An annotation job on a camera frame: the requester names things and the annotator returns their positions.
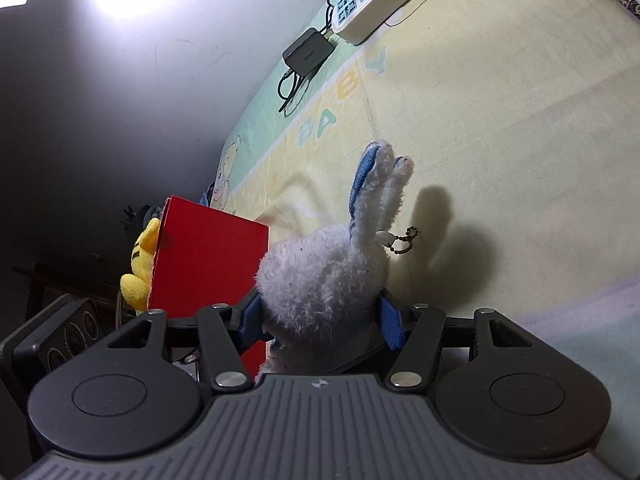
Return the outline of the red cardboard box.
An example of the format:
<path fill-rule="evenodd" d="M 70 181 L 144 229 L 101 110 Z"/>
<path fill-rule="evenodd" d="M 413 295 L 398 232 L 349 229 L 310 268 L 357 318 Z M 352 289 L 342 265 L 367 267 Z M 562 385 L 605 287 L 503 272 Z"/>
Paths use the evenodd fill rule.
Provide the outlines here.
<path fill-rule="evenodd" d="M 212 304 L 237 304 L 255 287 L 268 242 L 269 229 L 261 223 L 177 196 L 166 200 L 149 307 L 168 317 L 169 349 L 194 353 L 200 364 L 195 315 Z M 253 379 L 265 361 L 265 336 L 241 356 Z"/>

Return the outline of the baby print bed sheet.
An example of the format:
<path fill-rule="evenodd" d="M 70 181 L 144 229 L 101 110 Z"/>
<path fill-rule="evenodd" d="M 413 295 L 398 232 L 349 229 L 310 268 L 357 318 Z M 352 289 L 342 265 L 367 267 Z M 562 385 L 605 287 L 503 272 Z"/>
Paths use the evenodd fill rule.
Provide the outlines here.
<path fill-rule="evenodd" d="M 410 0 L 340 42 L 285 114 L 268 80 L 224 144 L 209 203 L 274 240 L 348 218 L 362 149 L 413 159 L 388 288 L 493 307 L 589 368 L 599 451 L 639 471 L 639 19 L 614 0 Z"/>

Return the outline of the yellow tiger plush toy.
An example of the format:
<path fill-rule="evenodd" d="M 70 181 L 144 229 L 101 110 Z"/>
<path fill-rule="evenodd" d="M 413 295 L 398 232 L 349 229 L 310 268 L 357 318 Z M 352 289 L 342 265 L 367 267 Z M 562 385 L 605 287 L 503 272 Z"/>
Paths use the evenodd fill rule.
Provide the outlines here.
<path fill-rule="evenodd" d="M 120 278 L 122 298 L 129 307 L 138 312 L 144 312 L 148 308 L 161 225 L 159 218 L 152 218 L 149 221 L 132 248 L 131 272 Z"/>

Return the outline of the black power adapter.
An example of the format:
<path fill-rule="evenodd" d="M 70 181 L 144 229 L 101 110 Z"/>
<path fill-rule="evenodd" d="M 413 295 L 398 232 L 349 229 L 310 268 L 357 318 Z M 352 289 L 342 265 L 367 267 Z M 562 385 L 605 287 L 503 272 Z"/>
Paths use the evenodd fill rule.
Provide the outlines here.
<path fill-rule="evenodd" d="M 303 77 L 321 66 L 334 50 L 334 45 L 311 27 L 283 51 L 282 58 L 294 74 Z"/>

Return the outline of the white rabbit plush blue bow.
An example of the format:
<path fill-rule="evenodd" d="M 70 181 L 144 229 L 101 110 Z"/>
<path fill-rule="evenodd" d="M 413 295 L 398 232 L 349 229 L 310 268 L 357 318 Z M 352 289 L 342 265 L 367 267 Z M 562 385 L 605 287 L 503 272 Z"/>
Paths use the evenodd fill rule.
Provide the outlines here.
<path fill-rule="evenodd" d="M 323 374 L 366 348 L 388 278 L 390 228 L 412 174 L 409 157 L 371 142 L 352 181 L 349 222 L 280 240 L 264 255 L 256 285 L 274 341 L 262 374 Z"/>

